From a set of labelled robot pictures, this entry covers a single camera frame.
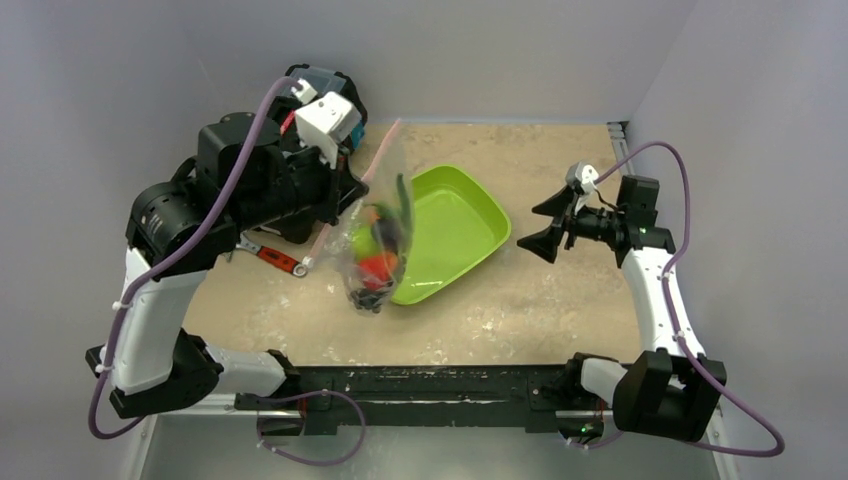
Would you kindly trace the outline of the clear zip top bag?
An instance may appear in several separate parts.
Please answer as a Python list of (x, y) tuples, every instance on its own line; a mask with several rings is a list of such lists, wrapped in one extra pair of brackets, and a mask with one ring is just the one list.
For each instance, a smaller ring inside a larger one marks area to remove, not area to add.
[[(331, 265), (338, 272), (346, 298), (352, 307), (365, 315), (380, 313), (402, 283), (407, 268), (408, 252), (400, 253), (394, 239), (399, 207), (395, 179), (403, 173), (413, 202), (410, 171), (407, 168), (402, 137), (407, 124), (396, 120), (377, 147), (367, 168), (356, 177), (369, 186), (369, 193), (355, 201), (335, 226), (325, 225), (302, 259), (312, 272), (318, 265)], [(366, 288), (358, 263), (367, 257), (392, 252), (398, 265), (392, 282), (378, 290)]]

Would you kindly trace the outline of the lime green plastic tray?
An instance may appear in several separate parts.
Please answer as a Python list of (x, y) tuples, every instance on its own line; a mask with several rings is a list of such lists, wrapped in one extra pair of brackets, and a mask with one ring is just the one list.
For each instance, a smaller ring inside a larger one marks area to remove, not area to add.
[(449, 164), (412, 179), (414, 236), (404, 279), (391, 301), (422, 302), (488, 259), (511, 236), (502, 205), (473, 176)]

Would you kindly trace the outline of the green fake chili pepper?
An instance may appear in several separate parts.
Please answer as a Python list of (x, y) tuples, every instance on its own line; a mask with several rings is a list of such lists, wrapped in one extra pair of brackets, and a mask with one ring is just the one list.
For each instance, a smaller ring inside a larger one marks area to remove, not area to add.
[(412, 245), (414, 232), (413, 202), (407, 187), (407, 179), (398, 173), (395, 179), (399, 207), (395, 220), (394, 239), (400, 253), (408, 252)]

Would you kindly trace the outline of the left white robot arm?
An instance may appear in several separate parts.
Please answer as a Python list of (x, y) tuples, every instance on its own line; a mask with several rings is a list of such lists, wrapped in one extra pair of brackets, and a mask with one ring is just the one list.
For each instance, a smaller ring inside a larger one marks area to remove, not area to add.
[(286, 218), (333, 222), (366, 193), (344, 156), (320, 150), (264, 114), (232, 113), (200, 130), (198, 149), (134, 201), (124, 291), (107, 342), (86, 359), (118, 417), (182, 410), (213, 393), (252, 394), (272, 408), (297, 399), (279, 352), (217, 348), (183, 323), (218, 258), (241, 235)]

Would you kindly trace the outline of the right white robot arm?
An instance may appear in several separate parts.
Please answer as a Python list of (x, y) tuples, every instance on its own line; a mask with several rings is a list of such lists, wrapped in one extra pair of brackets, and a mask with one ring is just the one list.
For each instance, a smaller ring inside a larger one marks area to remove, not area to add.
[(518, 240), (520, 248), (552, 263), (576, 239), (606, 244), (631, 292), (642, 351), (629, 365), (578, 353), (566, 364), (564, 399), (584, 407), (597, 397), (612, 409), (617, 429), (695, 442), (706, 433), (720, 394), (705, 378), (725, 383), (724, 364), (710, 360), (697, 340), (688, 340), (689, 360), (678, 344), (691, 326), (684, 308), (671, 315), (667, 302), (679, 296), (669, 262), (676, 251), (671, 232), (656, 224), (657, 180), (626, 175), (613, 209), (584, 204), (590, 189), (578, 181), (533, 207), (550, 225)]

